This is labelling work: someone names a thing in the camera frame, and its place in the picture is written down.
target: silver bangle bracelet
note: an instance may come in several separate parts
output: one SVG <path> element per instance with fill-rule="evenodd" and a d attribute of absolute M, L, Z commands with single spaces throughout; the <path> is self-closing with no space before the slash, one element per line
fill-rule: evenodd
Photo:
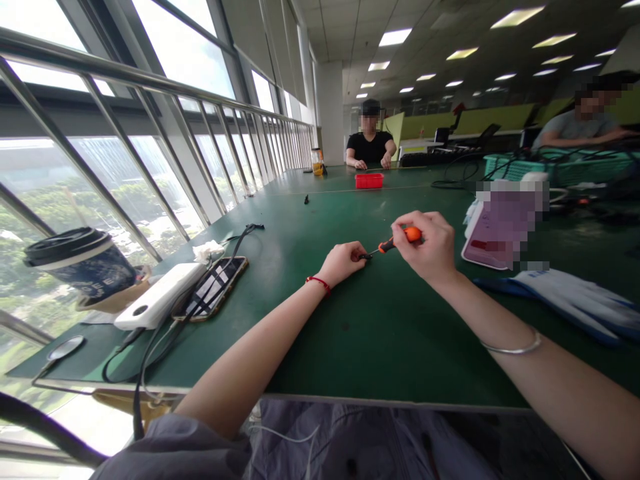
<path fill-rule="evenodd" d="M 530 346 L 525 347 L 523 349 L 516 349 L 516 350 L 497 349 L 495 347 L 491 347 L 491 346 L 487 345 L 482 340 L 480 340 L 480 344 L 484 348 L 486 348 L 487 350 L 494 351 L 496 353 L 506 353 L 507 355 L 523 355 L 523 354 L 528 353 L 528 352 L 530 352 L 532 350 L 535 350 L 542 343 L 542 335 L 540 335 L 540 332 L 538 332 L 538 330 L 536 330 L 535 328 L 533 328 L 530 325 L 529 325 L 529 328 L 533 331 L 533 334 L 535 335 L 535 339 L 533 340 L 533 343 Z"/>

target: green basket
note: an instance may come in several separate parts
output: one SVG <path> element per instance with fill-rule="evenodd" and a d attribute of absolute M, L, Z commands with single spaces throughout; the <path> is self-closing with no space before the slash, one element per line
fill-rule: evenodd
<path fill-rule="evenodd" d="M 561 157 L 566 158 L 566 150 L 546 149 L 542 155 L 547 160 L 546 162 L 516 160 L 509 163 L 513 159 L 513 155 L 487 155 L 485 156 L 487 160 L 485 175 L 493 172 L 490 176 L 492 180 L 520 181 L 528 172 L 547 172 L 552 187 L 568 187 L 582 182 L 608 182 L 633 162 L 628 154 L 612 151 L 580 151 L 580 153 L 570 154 L 569 158 L 573 161 L 563 163 L 554 163 L 553 160 Z M 607 158 L 581 160 L 585 156 L 593 158 L 594 155 Z M 640 152 L 634 152 L 632 156 L 636 160 L 640 160 Z"/>

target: plastic basket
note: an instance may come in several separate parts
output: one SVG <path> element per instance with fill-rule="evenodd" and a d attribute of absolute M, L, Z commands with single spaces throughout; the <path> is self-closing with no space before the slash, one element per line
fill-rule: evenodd
<path fill-rule="evenodd" d="M 382 173 L 370 173 L 368 175 L 356 175 L 355 187 L 364 188 L 382 188 L 382 180 L 385 176 Z"/>
<path fill-rule="evenodd" d="M 593 158 L 593 155 L 606 157 L 606 159 L 580 160 L 586 156 Z M 632 155 L 636 160 L 640 160 L 640 153 L 636 152 Z M 487 160 L 485 175 L 491 173 L 492 180 L 504 178 L 520 181 L 528 172 L 547 172 L 551 186 L 568 187 L 582 182 L 608 182 L 633 162 L 626 153 L 610 151 L 572 153 L 570 158 L 573 161 L 564 163 L 554 163 L 553 160 L 566 158 L 566 150 L 550 149 L 545 151 L 543 156 L 546 162 L 516 160 L 509 163 L 513 159 L 512 155 L 487 155 L 485 156 Z"/>

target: red container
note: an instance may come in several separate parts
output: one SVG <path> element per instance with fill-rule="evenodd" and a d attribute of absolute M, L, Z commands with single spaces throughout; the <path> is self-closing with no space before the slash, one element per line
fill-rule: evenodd
<path fill-rule="evenodd" d="M 382 179 L 385 176 L 382 173 L 369 173 L 366 175 L 355 176 L 356 188 L 382 188 Z"/>

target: man in black shirt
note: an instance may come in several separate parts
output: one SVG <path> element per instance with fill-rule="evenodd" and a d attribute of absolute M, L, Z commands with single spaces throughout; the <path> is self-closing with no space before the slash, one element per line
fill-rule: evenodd
<path fill-rule="evenodd" d="M 391 157 L 397 150 L 388 132 L 375 130 L 380 117 L 380 102 L 366 100 L 362 104 L 360 126 L 362 132 L 354 133 L 347 142 L 347 165 L 360 170 L 391 168 Z"/>

